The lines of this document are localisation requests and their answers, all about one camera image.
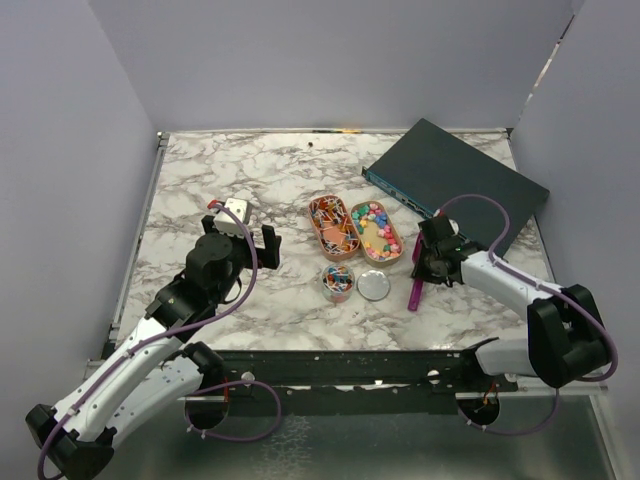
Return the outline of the beige star candy tray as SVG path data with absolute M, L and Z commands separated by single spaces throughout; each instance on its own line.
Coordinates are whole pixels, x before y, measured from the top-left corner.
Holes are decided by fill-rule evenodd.
M 383 268 L 397 263 L 404 252 L 404 244 L 385 206 L 379 201 L 365 201 L 350 210 L 357 238 L 365 260 Z

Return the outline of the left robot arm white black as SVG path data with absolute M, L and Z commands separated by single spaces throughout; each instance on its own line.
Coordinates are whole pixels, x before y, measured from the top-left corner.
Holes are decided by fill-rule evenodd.
M 243 270 L 278 268 L 282 239 L 264 225 L 264 245 L 256 247 L 245 222 L 224 205 L 202 223 L 205 233 L 184 269 L 157 292 L 120 347 L 65 398 L 27 414 L 40 449 L 38 478 L 51 462 L 59 479 L 93 479 L 133 432 L 179 398 L 220 392 L 228 408 L 233 388 L 263 385 L 247 374 L 229 380 L 222 358 L 191 338 L 222 319 L 219 305 L 230 315 L 247 300 L 227 298 Z

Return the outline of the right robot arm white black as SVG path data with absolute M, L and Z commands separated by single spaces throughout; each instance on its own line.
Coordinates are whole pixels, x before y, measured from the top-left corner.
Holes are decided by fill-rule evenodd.
M 488 340 L 472 348 L 475 357 L 459 367 L 461 383 L 481 391 L 495 376 L 537 377 L 552 388 L 573 381 L 598 380 L 591 374 L 608 367 L 617 354 L 593 295 L 576 284 L 561 287 L 502 261 L 474 241 L 464 239 L 446 215 L 419 223 L 418 256 L 412 277 L 481 291 L 526 322 L 520 339 Z

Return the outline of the clear round jar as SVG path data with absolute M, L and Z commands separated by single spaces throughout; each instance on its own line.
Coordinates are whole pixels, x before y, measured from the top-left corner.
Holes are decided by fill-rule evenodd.
M 323 295 L 329 302 L 343 303 L 355 290 L 355 276 L 345 265 L 330 265 L 323 270 L 320 285 Z

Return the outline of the orange lollipop tray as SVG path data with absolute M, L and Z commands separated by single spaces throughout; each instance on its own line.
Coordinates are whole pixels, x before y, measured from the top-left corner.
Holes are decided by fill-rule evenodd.
M 340 197 L 324 195 L 312 199 L 308 204 L 307 214 L 322 255 L 326 259 L 339 262 L 348 260 L 358 253 L 358 232 Z

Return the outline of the purple plastic scoop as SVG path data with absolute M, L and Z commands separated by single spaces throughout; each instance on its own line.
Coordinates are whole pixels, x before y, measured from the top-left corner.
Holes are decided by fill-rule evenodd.
M 422 234 L 419 234 L 413 249 L 411 256 L 414 266 L 418 265 L 420 253 L 422 250 Z M 421 295 L 422 295 L 423 281 L 419 278 L 413 279 L 411 294 L 408 301 L 407 309 L 411 312 L 416 312 L 419 308 Z

